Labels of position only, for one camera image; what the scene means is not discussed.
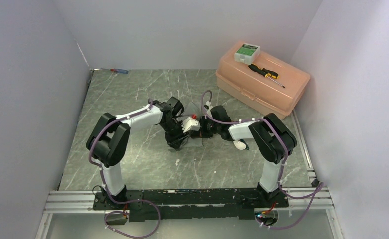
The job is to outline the grey cloth napkin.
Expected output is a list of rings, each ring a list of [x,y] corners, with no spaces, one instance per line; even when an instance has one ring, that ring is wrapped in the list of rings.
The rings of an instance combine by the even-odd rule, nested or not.
[[[179,113],[175,119],[181,126],[183,133],[177,136],[175,140],[169,143],[169,146],[175,150],[181,150],[187,147],[203,146],[200,139],[200,118],[202,116],[199,103],[189,102],[184,107],[184,112]]]

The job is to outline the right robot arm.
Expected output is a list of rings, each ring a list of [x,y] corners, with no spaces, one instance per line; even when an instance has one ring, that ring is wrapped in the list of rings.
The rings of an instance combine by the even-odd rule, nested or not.
[[[282,192],[282,168],[297,146],[293,133],[274,113],[262,118],[235,122],[222,105],[206,109],[197,122],[200,128],[191,129],[193,138],[212,138],[219,135],[222,140],[234,142],[242,149],[247,148],[244,143],[246,139],[254,140],[265,159],[263,173],[258,182],[258,202],[264,207],[271,206]]]

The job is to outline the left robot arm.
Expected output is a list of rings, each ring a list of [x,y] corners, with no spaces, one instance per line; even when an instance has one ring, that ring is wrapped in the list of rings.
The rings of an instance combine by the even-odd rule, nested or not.
[[[184,112],[181,101],[171,97],[166,102],[148,100],[143,108],[123,114],[104,113],[100,116],[86,148],[89,162],[99,167],[102,192],[113,209],[120,209],[127,200],[127,188],[122,178],[120,161],[123,159],[130,135],[148,126],[159,125],[165,132],[167,145],[179,150],[188,138],[178,117]]]

